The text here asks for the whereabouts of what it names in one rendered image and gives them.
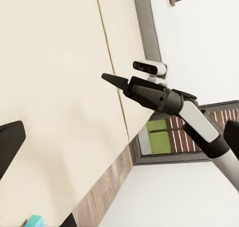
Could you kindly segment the board game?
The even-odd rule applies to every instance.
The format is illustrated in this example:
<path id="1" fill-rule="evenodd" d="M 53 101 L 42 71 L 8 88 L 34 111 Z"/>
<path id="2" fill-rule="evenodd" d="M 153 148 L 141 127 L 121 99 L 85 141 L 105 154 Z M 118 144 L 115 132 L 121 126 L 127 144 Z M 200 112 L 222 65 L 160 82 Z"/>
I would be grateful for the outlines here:
<path id="1" fill-rule="evenodd" d="M 42 216 L 32 215 L 24 227 L 47 227 Z"/>

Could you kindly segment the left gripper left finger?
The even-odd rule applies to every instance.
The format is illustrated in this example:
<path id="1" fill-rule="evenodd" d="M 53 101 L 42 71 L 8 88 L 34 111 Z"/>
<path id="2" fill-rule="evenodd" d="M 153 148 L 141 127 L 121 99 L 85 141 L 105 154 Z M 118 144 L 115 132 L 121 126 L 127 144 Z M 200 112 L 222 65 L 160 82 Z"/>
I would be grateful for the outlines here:
<path id="1" fill-rule="evenodd" d="M 0 180 L 26 139 L 21 120 L 0 126 Z"/>

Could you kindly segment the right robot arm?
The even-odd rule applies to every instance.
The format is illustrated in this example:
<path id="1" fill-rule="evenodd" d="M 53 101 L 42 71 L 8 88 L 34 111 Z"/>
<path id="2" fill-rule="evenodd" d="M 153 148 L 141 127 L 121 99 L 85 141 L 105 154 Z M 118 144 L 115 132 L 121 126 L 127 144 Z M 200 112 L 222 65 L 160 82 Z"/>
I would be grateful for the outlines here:
<path id="1" fill-rule="evenodd" d="M 126 78 L 103 73 L 101 79 L 145 108 L 182 118 L 185 121 L 183 130 L 239 191 L 239 160 L 223 138 L 224 128 L 206 110 L 198 108 L 196 96 L 166 86 L 169 65 L 139 59 L 132 67 L 156 77 L 145 80 L 133 76 L 128 83 Z"/>

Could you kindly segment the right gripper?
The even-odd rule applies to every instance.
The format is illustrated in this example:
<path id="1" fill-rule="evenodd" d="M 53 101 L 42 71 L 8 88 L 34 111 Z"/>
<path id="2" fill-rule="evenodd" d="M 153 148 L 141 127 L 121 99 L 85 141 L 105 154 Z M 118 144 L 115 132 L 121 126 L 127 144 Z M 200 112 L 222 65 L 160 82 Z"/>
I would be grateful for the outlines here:
<path id="1" fill-rule="evenodd" d="M 145 79 L 133 76 L 128 79 L 103 73 L 101 79 L 122 90 L 122 93 L 145 108 L 157 113 L 167 112 L 172 108 L 175 96 L 167 86 L 156 84 Z"/>

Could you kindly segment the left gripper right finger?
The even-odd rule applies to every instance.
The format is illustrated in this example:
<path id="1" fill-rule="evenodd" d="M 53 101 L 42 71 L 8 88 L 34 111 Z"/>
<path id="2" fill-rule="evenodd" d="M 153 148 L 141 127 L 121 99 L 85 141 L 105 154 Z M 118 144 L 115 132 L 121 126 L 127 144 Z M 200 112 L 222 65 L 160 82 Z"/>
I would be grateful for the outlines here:
<path id="1" fill-rule="evenodd" d="M 223 138 L 239 160 L 239 122 L 228 120 L 224 127 Z"/>

